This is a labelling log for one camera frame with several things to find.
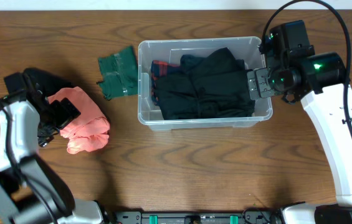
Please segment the large black garment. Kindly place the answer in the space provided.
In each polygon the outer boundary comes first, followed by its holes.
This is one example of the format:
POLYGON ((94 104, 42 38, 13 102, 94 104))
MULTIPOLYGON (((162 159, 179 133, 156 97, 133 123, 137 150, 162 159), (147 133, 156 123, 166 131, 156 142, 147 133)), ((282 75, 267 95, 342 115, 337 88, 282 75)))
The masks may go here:
POLYGON ((156 81, 155 95, 163 119, 211 119, 250 117, 245 62, 228 48, 214 51, 189 73, 180 71, 156 81))

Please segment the red navy plaid shirt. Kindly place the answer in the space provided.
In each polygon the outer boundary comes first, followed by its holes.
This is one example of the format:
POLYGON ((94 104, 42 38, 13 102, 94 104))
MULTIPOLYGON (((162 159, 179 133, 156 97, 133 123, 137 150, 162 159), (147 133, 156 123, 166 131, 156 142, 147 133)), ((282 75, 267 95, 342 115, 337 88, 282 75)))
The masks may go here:
POLYGON ((161 77, 178 73, 181 67, 176 64, 167 63, 160 60, 154 60, 151 63, 151 99, 155 106, 158 106, 158 97, 155 95, 156 81, 161 77))

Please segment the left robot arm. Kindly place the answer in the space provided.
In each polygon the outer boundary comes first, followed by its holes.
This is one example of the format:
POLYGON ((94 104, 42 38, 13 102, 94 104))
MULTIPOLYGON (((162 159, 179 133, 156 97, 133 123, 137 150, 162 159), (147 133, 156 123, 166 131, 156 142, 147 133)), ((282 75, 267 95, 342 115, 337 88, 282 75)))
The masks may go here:
POLYGON ((38 155, 54 133, 79 116, 68 100, 49 103, 40 93, 0 98, 0 219, 3 223, 108 223, 96 201, 74 198, 38 155))

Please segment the black garment with band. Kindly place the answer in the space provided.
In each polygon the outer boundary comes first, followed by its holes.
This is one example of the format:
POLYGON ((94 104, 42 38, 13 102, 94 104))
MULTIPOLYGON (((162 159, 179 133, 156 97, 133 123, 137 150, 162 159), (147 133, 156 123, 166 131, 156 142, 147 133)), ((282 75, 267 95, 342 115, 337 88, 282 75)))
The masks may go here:
POLYGON ((197 57, 191 54, 183 55, 180 59, 180 67, 184 73, 189 73, 193 68, 198 66, 205 57, 197 57))

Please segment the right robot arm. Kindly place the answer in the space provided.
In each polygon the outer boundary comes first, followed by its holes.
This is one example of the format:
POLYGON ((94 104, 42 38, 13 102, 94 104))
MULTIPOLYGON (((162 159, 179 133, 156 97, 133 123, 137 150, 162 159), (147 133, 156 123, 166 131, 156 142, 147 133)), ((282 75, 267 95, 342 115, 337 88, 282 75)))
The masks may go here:
POLYGON ((352 89, 334 52, 291 58, 247 74, 253 100, 292 94, 309 115, 331 168, 336 203, 281 208, 273 223, 352 223, 352 89))

